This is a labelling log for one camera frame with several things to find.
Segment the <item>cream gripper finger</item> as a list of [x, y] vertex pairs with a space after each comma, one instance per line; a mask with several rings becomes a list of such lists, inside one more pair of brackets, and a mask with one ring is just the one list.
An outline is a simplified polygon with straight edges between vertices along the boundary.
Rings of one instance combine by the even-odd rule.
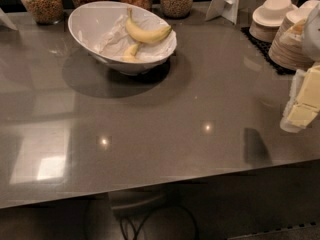
[[280, 128], [290, 133], [298, 133], [304, 130], [318, 115], [318, 111], [305, 104], [287, 103]]

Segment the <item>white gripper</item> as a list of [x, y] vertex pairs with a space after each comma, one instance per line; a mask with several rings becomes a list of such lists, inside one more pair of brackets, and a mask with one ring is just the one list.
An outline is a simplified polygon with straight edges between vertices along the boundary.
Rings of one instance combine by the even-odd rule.
[[[302, 50], [313, 61], [320, 61], [320, 3], [309, 13], [302, 35]], [[297, 70], [292, 79], [290, 98], [298, 103], [320, 109], [320, 66], [307, 71]]]

